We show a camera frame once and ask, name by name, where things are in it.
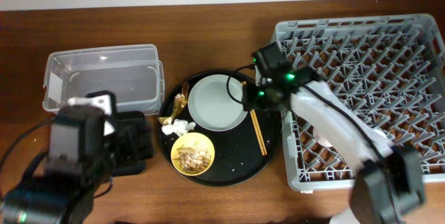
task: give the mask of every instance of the wooden table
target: wooden table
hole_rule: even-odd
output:
[[[292,19],[430,13],[445,35],[445,0],[340,0],[210,6],[157,6],[0,13],[0,153],[49,114],[42,109],[43,75],[55,51],[155,44],[165,89],[212,68],[234,69],[270,40],[276,23]],[[19,181],[49,130],[31,134],[2,171],[3,193]],[[442,223],[445,184],[426,185],[428,202],[407,217],[411,223]],[[178,175],[158,154],[142,175],[115,179],[95,201],[87,223],[266,223],[306,216],[332,216],[348,206],[348,191],[300,194],[286,181],[282,148],[245,183],[200,186]]]

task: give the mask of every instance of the small yellow plate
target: small yellow plate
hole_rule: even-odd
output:
[[[186,171],[181,169],[181,167],[179,166],[179,161],[176,160],[179,157],[177,149],[182,147],[183,145],[193,145],[196,142],[198,142],[199,145],[201,145],[202,147],[206,148],[209,151],[210,156],[211,156],[210,164],[206,167],[206,169],[204,169],[204,171],[202,171],[200,173],[195,173],[195,174],[187,173]],[[204,134],[188,133],[188,134],[184,134],[183,136],[179,137],[175,141],[175,143],[173,144],[172,152],[170,153],[170,156],[172,157],[173,166],[181,174],[187,175],[187,176],[196,176],[196,175],[200,175],[200,174],[204,173],[205,171],[207,171],[210,168],[211,164],[213,163],[213,160],[215,159],[215,147],[213,146],[213,143],[210,141],[210,139],[207,138],[207,136],[205,136]]]

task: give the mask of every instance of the plastic bin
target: plastic bin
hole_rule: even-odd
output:
[[[117,110],[159,112],[164,99],[162,63],[154,45],[100,47],[52,53],[47,62],[43,108],[57,112],[71,97],[109,90]]]
[[[280,22],[279,41],[295,68],[323,75],[339,99],[400,149],[421,155],[424,182],[445,181],[445,45],[430,15]],[[282,117],[289,186],[295,191],[344,189],[354,174],[312,126]]]

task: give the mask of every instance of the chopsticks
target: chopsticks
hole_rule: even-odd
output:
[[[261,134],[261,130],[259,128],[258,118],[257,114],[255,113],[255,110],[250,110],[250,117],[252,118],[253,128],[255,129],[255,134],[257,135],[257,140],[259,144],[259,149],[261,150],[262,155],[267,155],[267,149],[264,145],[263,135]]]

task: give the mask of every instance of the cable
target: cable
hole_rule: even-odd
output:
[[[377,156],[380,165],[383,166],[384,169],[384,174],[385,174],[385,178],[388,184],[388,194],[391,197],[391,204],[392,207],[394,208],[394,212],[396,214],[396,222],[397,223],[402,223],[402,218],[401,218],[401,213],[400,213],[400,209],[397,206],[396,203],[396,196],[394,195],[394,189],[391,185],[391,182],[389,180],[389,177],[391,176],[387,171],[389,171],[388,167],[386,166],[385,163],[385,158],[378,152],[377,147],[374,145],[373,141],[371,140],[371,138],[369,138],[369,136],[365,133],[365,131],[360,127],[360,125],[358,125],[358,123],[350,116],[348,115],[345,111],[341,110],[338,106],[336,106],[335,104],[333,104],[331,101],[327,100],[326,98],[324,98],[323,96],[319,95],[317,92],[315,92],[314,90],[312,90],[309,86],[307,86],[306,84],[302,84],[301,85],[304,89],[306,89],[307,91],[309,91],[311,94],[313,94],[315,97],[317,97],[319,100],[321,100],[323,103],[327,104],[328,106],[332,107],[335,111],[339,112],[343,117],[345,117],[347,120],[349,120],[354,127],[360,132],[360,134],[363,136],[363,138],[365,139],[365,141],[369,144],[369,147],[374,151],[375,155]]]
[[[249,64],[249,65],[245,65],[243,67],[237,68],[235,69],[230,75],[229,78],[227,78],[227,83],[226,83],[226,89],[227,89],[227,93],[229,94],[229,97],[234,100],[235,102],[242,104],[241,101],[237,100],[235,97],[233,97],[233,95],[230,93],[229,90],[229,82],[230,82],[230,78],[232,78],[239,70],[243,70],[245,68],[249,68],[249,69],[254,69],[255,68],[255,64]]]
[[[99,197],[101,197],[101,196],[104,196],[104,195],[106,195],[107,193],[110,193],[111,189],[113,188],[113,178],[110,177],[110,179],[108,180],[108,182],[110,182],[110,185],[108,186],[108,188],[107,188],[105,191],[103,191],[102,193],[96,195],[96,196],[95,196],[95,199],[96,199],[96,198],[99,198]]]
[[[40,165],[40,162],[48,155],[48,152],[40,152],[36,157],[30,162],[28,168],[26,168],[25,172],[22,175],[22,179],[31,179],[34,175],[35,170]]]
[[[37,125],[35,125],[34,127],[30,128],[30,129],[28,129],[28,131],[24,132],[17,139],[15,139],[13,144],[11,146],[9,146],[8,150],[6,150],[5,154],[1,158],[1,161],[0,161],[0,174],[1,174],[1,169],[5,165],[6,159],[9,157],[9,155],[14,150],[14,148],[17,146],[17,144],[19,144],[20,141],[22,141],[24,138],[26,138],[30,133],[32,133],[36,129],[39,129],[39,128],[45,126],[46,124],[50,123],[53,119],[54,119],[54,116],[51,116],[49,118],[44,119],[42,122],[38,123]],[[2,202],[4,201],[3,194],[1,193],[1,189],[0,189],[0,201],[2,201]]]

